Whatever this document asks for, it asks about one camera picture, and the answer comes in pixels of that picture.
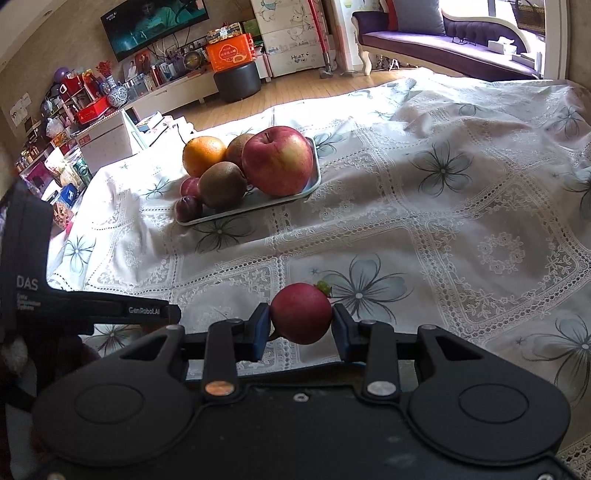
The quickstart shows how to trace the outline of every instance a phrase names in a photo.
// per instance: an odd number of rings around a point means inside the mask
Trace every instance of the blue and white porcelain vase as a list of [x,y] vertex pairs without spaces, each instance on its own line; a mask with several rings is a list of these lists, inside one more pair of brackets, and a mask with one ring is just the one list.
[[112,75],[109,75],[105,78],[105,92],[107,94],[107,102],[113,108],[121,108],[127,103],[127,88],[123,85],[117,83],[117,80],[113,78]]

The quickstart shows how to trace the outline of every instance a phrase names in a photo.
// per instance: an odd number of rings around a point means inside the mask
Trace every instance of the tray of fruit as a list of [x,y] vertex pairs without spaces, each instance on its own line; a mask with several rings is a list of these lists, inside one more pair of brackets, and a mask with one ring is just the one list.
[[189,178],[174,215],[184,226],[292,202],[321,182],[314,141],[292,127],[238,135],[227,148],[215,137],[192,138],[183,166]]

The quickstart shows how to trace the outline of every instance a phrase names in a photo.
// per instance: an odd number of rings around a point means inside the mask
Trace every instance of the red pillow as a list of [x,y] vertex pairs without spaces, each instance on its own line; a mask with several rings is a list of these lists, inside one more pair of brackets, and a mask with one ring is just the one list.
[[388,6],[388,30],[398,30],[398,16],[396,15],[396,7],[394,6],[394,0],[386,0]]

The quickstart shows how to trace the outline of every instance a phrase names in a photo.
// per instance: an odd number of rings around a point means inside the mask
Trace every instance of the orange box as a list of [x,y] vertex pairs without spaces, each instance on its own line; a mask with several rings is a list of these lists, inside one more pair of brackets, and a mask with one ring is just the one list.
[[208,45],[206,48],[214,72],[231,69],[256,58],[255,46],[250,33],[227,38]]

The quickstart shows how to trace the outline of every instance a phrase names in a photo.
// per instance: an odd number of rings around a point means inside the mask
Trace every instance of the sofa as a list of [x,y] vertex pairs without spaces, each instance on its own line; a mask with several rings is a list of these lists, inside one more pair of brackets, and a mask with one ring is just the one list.
[[369,75],[369,54],[385,55],[450,76],[474,77],[489,82],[531,80],[540,75],[532,68],[488,50],[489,40],[500,36],[514,40],[517,53],[530,52],[527,38],[516,26],[495,17],[453,18],[443,13],[445,35],[425,35],[388,30],[388,14],[354,12],[359,56]]

